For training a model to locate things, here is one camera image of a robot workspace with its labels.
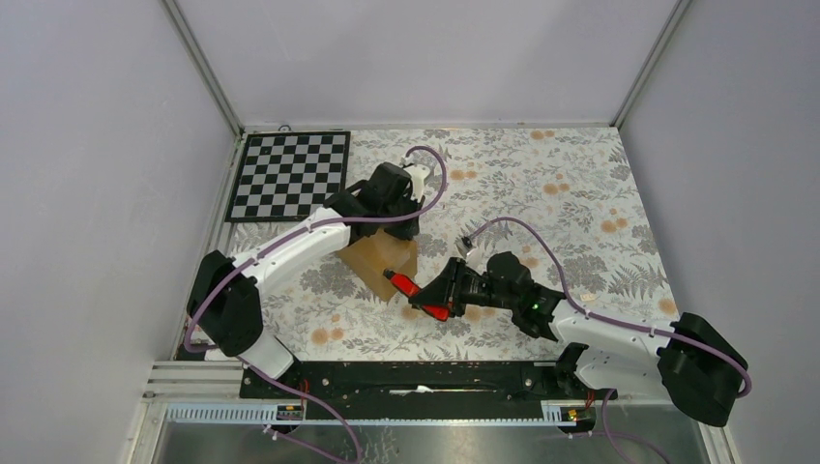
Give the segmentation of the red black utility knife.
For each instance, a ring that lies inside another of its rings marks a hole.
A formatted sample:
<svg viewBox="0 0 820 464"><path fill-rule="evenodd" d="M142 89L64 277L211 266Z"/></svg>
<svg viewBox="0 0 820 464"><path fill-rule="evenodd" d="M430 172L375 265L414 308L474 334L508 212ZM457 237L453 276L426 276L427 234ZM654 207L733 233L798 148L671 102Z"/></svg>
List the red black utility knife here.
<svg viewBox="0 0 820 464"><path fill-rule="evenodd" d="M419 294L422 288L410 276L392 270L385 270L383 276L392 284L395 290L408 299L408 303L414 308L441 322L447 321L451 317L448 307L412 303L411 298Z"/></svg>

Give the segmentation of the brown cardboard express box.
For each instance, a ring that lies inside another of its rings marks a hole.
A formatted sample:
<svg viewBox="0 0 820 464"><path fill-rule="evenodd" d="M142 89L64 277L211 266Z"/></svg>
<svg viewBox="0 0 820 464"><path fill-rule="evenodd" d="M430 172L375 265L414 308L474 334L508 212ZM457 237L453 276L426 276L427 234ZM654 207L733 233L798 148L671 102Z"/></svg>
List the brown cardboard express box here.
<svg viewBox="0 0 820 464"><path fill-rule="evenodd" d="M418 272L417 242L397 239L383 230L339 250L337 256L383 302L397 293L384 277L385 270L409 277Z"/></svg>

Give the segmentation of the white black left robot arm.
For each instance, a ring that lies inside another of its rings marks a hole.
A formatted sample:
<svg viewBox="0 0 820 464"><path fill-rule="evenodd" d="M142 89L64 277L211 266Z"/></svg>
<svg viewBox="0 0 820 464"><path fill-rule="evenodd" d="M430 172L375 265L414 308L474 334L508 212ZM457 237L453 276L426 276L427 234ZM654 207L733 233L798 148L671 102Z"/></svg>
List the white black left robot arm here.
<svg viewBox="0 0 820 464"><path fill-rule="evenodd" d="M263 385L286 397L300 384L292 353L266 332L262 300L312 262L385 231L408 241L418 232L428 167L379 164L371 176L332 194L298 225L256 248L227 256L215 250L199 265L190 293L191 330L216 349L263 372Z"/></svg>

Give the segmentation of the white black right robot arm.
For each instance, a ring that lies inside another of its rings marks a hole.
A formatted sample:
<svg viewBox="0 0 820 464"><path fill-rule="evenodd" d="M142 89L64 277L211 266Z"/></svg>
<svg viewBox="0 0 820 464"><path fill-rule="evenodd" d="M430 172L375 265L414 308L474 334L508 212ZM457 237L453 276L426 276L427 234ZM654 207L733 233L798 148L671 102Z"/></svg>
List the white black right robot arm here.
<svg viewBox="0 0 820 464"><path fill-rule="evenodd" d="M511 252L491 256L482 273L453 257L425 286L407 276L388 280L436 320L460 317L470 305L505 309L524 334L564 344L537 392L667 399L688 417L721 427L745 385L747 362L702 317L685 312L677 321L652 323L579 311L568 294L537 283Z"/></svg>

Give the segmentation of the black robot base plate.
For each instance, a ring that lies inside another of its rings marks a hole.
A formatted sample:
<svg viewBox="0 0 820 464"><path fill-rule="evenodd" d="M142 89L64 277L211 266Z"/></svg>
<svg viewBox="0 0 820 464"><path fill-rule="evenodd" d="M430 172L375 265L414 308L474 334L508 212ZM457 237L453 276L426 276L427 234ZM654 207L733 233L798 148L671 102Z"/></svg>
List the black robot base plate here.
<svg viewBox="0 0 820 464"><path fill-rule="evenodd" d="M293 400L310 420L541 421L606 394L554 362L294 362L274 382L247 369L243 399Z"/></svg>

